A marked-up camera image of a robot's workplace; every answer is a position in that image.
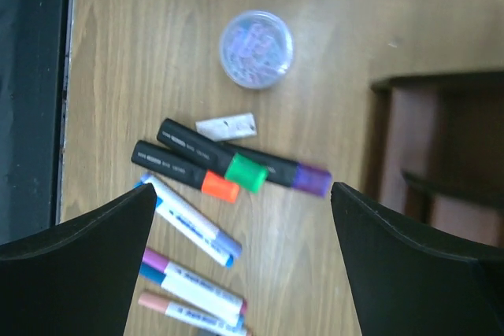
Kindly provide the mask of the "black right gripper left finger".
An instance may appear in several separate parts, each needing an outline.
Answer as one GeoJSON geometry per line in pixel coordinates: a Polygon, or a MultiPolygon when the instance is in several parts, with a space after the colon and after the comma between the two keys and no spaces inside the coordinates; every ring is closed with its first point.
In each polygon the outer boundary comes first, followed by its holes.
{"type": "Polygon", "coordinates": [[[1,246],[3,335],[122,335],[157,195],[111,202],[1,246]]]}

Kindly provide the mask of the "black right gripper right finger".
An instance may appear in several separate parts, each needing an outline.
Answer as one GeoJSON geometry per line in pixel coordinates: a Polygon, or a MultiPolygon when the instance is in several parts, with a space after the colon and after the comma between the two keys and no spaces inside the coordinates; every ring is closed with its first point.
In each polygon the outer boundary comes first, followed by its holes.
{"type": "Polygon", "coordinates": [[[503,251],[334,183],[332,214],[364,335],[501,335],[503,251]]]}

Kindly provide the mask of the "white marker magenta cap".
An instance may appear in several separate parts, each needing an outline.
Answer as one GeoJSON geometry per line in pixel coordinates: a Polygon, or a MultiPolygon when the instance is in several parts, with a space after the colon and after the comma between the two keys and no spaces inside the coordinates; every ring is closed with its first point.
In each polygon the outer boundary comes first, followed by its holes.
{"type": "Polygon", "coordinates": [[[145,248],[140,274],[169,293],[222,319],[226,316],[246,314],[245,299],[237,297],[153,249],[145,248]]]}

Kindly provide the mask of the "white marker salmon cap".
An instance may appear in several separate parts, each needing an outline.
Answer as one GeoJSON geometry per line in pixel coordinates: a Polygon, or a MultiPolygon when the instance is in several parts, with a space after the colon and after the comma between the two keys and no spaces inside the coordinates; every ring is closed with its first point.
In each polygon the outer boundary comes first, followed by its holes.
{"type": "Polygon", "coordinates": [[[139,296],[138,303],[145,308],[162,313],[167,317],[177,319],[182,323],[192,325],[217,335],[252,335],[252,333],[245,327],[230,326],[221,319],[208,315],[195,308],[187,307],[175,301],[170,301],[168,298],[152,294],[151,292],[142,292],[139,296]]]}

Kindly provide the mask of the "black highlighter orange cap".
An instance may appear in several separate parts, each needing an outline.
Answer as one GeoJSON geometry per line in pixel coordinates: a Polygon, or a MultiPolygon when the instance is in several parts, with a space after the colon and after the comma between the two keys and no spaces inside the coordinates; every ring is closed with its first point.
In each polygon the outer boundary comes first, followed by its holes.
{"type": "Polygon", "coordinates": [[[234,203],[239,194],[239,186],[236,183],[149,142],[138,141],[135,144],[131,161],[147,170],[230,203],[234,203]]]}

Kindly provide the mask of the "black highlighter purple cap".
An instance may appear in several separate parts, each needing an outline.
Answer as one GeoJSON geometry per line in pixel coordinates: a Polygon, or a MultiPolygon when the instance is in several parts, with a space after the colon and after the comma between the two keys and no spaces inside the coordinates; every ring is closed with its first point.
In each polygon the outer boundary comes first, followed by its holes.
{"type": "Polygon", "coordinates": [[[327,169],[309,166],[299,161],[278,157],[271,153],[264,153],[228,142],[223,142],[223,145],[252,161],[264,165],[269,170],[267,180],[271,183],[321,198],[326,195],[331,187],[332,174],[327,169]]]}

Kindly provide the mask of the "black highlighter green cap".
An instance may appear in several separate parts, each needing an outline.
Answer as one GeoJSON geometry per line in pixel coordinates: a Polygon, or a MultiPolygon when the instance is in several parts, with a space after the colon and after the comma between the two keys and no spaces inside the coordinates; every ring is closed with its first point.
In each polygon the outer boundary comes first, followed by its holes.
{"type": "Polygon", "coordinates": [[[162,121],[157,140],[181,157],[253,193],[261,189],[269,175],[265,166],[169,118],[162,121]]]}

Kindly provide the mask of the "clear paper clip jar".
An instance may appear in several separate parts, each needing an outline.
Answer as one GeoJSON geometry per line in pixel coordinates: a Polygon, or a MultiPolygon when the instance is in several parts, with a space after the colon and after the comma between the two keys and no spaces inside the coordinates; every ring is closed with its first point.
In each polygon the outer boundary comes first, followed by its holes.
{"type": "Polygon", "coordinates": [[[234,83],[263,90],[286,76],[294,58],[294,40],[281,18],[253,9],[228,23],[219,52],[221,66],[234,83]]]}

